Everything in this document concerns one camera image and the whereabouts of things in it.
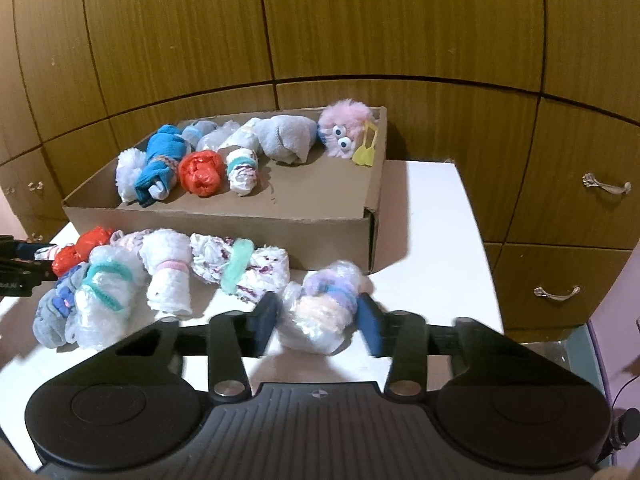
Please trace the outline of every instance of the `drawer handle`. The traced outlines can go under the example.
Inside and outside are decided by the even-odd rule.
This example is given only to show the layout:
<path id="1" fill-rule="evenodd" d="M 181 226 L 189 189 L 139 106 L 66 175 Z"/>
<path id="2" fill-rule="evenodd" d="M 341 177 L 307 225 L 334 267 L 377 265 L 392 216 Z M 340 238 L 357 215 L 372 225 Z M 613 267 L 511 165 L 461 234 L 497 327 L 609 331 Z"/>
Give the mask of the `drawer handle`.
<path id="1" fill-rule="evenodd" d="M 27 187 L 29 188 L 29 191 L 39 191 L 44 187 L 44 184 L 42 181 L 30 182 L 27 184 Z"/>
<path id="2" fill-rule="evenodd" d="M 602 182 L 598 181 L 593 173 L 585 173 L 582 177 L 582 183 L 585 187 L 596 186 L 613 195 L 624 195 L 631 191 L 631 182 L 625 182 L 625 185 L 623 187 L 612 186 L 611 184 L 603 184 Z"/>
<path id="3" fill-rule="evenodd" d="M 539 298 L 549 298 L 550 300 L 554 300 L 554 301 L 566 301 L 569 298 L 574 297 L 576 294 L 578 294 L 578 292 L 580 292 L 580 287 L 579 286 L 574 286 L 574 290 L 572 290 L 571 293 L 567 294 L 566 296 L 556 296 L 555 294 L 549 294 L 541 286 L 537 286 L 536 288 L 533 289 L 533 293 L 537 297 L 539 297 Z"/>

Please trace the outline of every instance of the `open cardboard box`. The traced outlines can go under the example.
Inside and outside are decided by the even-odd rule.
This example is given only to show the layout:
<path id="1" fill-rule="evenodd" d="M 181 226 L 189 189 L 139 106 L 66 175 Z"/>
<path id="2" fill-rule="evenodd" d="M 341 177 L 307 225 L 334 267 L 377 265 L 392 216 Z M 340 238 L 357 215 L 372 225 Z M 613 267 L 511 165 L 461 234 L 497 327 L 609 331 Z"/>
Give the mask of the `open cardboard box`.
<path id="1" fill-rule="evenodd" d="M 98 225 L 122 229 L 171 228 L 191 235 L 248 238 L 289 253 L 292 269 L 318 270 L 335 260 L 351 260 L 365 272 L 373 268 L 380 204 L 380 181 L 386 151 L 386 108 L 372 108 L 378 124 L 372 168 L 326 156 L 320 142 L 306 164 L 288 166 L 261 156 L 254 192 L 240 197 L 228 184 L 210 198 L 172 190 L 164 202 L 141 208 L 122 204 L 115 187 L 118 159 L 97 171 L 63 201 L 79 233 Z M 322 108 L 253 112 L 217 116 L 217 124 L 279 114 L 303 115 L 317 121 Z M 185 121 L 178 126 L 185 126 Z M 146 150 L 148 137 L 137 148 Z"/>

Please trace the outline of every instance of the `purple wall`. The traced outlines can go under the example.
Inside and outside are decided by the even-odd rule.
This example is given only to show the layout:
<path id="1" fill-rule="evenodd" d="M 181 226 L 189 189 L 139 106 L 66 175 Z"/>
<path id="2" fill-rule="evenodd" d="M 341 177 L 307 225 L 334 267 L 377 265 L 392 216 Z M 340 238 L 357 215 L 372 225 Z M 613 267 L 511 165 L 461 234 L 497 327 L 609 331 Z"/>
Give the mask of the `purple wall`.
<path id="1" fill-rule="evenodd" d="M 631 253 L 616 283 L 591 316 L 611 400 L 632 377 L 640 375 L 640 244 Z M 640 409 L 640 379 L 629 384 L 615 408 Z M 640 439 L 618 452 L 618 465 L 632 468 L 640 456 Z"/>

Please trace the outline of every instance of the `rolled gray cloth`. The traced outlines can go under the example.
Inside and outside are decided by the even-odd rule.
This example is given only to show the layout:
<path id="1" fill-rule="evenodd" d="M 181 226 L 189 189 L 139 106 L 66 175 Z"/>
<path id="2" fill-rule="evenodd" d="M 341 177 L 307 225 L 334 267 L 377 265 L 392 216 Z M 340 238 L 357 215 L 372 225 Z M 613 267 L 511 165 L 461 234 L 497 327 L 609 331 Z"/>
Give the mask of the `rolled gray cloth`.
<path id="1" fill-rule="evenodd" d="M 66 320 L 75 310 L 74 295 L 84 280 L 88 263 L 81 263 L 61 276 L 55 288 L 40 301 L 33 320 L 33 335 L 46 348 L 57 348 L 66 343 Z"/>

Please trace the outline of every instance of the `white table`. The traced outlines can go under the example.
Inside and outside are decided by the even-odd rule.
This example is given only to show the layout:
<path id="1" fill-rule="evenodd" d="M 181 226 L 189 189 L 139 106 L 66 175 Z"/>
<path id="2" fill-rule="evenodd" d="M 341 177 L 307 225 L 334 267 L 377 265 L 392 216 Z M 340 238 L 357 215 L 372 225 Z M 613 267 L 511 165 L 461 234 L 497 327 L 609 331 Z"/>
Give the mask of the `white table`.
<path id="1" fill-rule="evenodd" d="M 76 238 L 78 233 L 69 224 L 54 242 L 74 242 Z M 502 332 L 484 247 L 453 164 L 385 162 L 376 267 L 381 270 L 370 276 L 373 297 L 387 310 L 409 310 L 421 314 L 431 324 L 441 325 L 452 325 L 455 318 L 467 316 Z M 301 275 L 293 273 L 298 279 Z M 202 324 L 227 310 L 248 310 L 246 304 L 213 286 L 197 280 L 192 280 L 191 285 L 196 317 L 184 324 Z M 1 301 L 3 338 L 15 341 L 15 327 L 9 323 L 14 312 L 24 309 L 31 315 L 39 297 L 50 286 L 35 289 L 32 298 Z M 152 321 L 153 314 L 142 294 L 136 302 L 130 330 L 134 332 Z M 39 467 L 40 461 L 24 425 L 29 397 L 42 383 L 94 354 L 81 349 L 55 352 L 37 346 L 25 356 L 16 356 L 0 370 L 0 427 L 30 468 Z M 359 332 L 353 335 L 348 348 L 331 357 L 283 349 L 274 337 L 265 357 L 244 359 L 254 388 L 263 381 L 377 381 L 382 389 L 389 363 L 388 358 L 374 359 L 368 355 Z M 446 363 L 433 364 L 430 358 L 430 388 L 439 387 L 447 379 Z M 195 388 L 206 390 L 206 357 L 185 358 L 183 376 Z"/>

